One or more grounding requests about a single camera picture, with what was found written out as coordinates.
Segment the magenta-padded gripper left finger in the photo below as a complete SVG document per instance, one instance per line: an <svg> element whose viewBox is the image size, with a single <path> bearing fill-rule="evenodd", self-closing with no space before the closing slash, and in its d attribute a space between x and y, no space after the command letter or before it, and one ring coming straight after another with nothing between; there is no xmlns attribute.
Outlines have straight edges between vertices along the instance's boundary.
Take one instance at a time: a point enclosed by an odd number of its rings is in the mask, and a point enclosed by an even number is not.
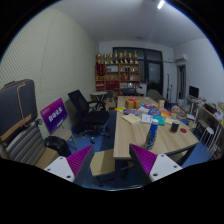
<svg viewBox="0 0 224 224"><path fill-rule="evenodd" d="M59 156L45 171L81 186L94 156L94 146L87 146L68 157Z"/></svg>

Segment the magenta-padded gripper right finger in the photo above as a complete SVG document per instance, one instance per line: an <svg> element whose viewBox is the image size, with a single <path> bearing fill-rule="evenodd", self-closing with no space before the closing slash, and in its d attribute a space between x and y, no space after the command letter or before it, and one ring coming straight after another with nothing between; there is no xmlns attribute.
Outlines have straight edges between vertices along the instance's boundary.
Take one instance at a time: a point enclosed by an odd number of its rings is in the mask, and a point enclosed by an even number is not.
<svg viewBox="0 0 224 224"><path fill-rule="evenodd" d="M140 146L130 144L129 154L143 186L182 169L165 154L154 154Z"/></svg>

